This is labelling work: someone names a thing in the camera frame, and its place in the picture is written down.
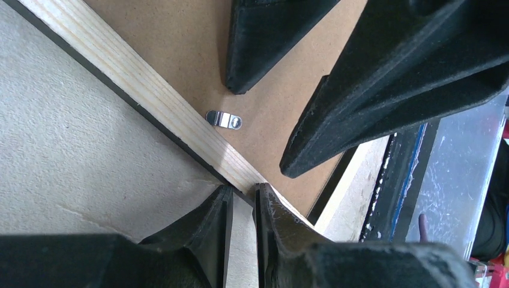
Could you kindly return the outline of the brown cardboard backing board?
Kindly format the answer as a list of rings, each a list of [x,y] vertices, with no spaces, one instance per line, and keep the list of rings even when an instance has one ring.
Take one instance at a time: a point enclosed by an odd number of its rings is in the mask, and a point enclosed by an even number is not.
[[[280,168],[319,81],[365,1],[89,1],[200,114],[242,119],[218,132],[299,212],[312,217],[334,157],[296,178]]]

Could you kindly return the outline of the wooden picture frame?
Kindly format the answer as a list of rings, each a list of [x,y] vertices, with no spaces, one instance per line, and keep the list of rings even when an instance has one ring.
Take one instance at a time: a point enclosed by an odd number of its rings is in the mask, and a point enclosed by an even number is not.
[[[125,92],[155,123],[181,140],[191,153],[209,164],[246,199],[262,175],[209,124],[175,88],[158,74],[89,5],[89,1],[9,1],[39,31],[48,28],[55,43],[67,44]],[[319,197],[312,217],[297,210],[282,193],[281,200],[303,220],[336,241],[356,241],[373,194],[387,139],[363,144],[337,167]]]

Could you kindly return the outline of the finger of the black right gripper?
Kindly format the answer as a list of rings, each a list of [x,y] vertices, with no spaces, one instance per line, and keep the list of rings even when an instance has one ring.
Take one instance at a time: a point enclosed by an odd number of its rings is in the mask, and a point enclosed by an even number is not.
[[[291,133],[280,171],[296,178],[507,87],[507,1],[368,1]]]
[[[232,1],[225,86],[235,95],[255,86],[337,1]]]

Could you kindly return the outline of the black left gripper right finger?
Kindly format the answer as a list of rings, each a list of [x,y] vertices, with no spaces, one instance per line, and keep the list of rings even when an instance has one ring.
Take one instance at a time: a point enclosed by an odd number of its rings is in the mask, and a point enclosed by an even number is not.
[[[432,242],[333,242],[306,225],[270,184],[256,186],[261,287],[475,287],[450,247]]]

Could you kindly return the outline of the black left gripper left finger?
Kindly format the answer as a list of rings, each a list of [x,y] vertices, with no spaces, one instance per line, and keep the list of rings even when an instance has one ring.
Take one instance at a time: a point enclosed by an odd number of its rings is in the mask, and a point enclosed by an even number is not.
[[[134,243],[118,234],[1,237],[2,287],[224,287],[233,188]]]

